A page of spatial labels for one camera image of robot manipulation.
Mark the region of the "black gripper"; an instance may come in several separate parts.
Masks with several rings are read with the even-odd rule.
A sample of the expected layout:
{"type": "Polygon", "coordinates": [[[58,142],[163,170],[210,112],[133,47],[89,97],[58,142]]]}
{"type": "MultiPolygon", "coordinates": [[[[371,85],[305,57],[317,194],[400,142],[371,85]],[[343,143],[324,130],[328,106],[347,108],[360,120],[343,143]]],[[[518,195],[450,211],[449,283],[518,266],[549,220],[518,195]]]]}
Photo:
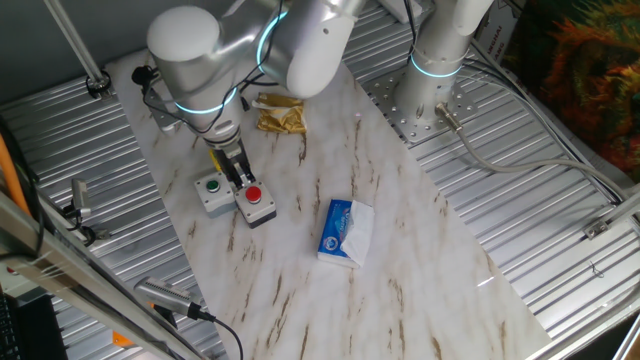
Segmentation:
{"type": "Polygon", "coordinates": [[[215,144],[213,151],[221,170],[235,188],[247,188],[256,181],[242,142],[215,144]]]}

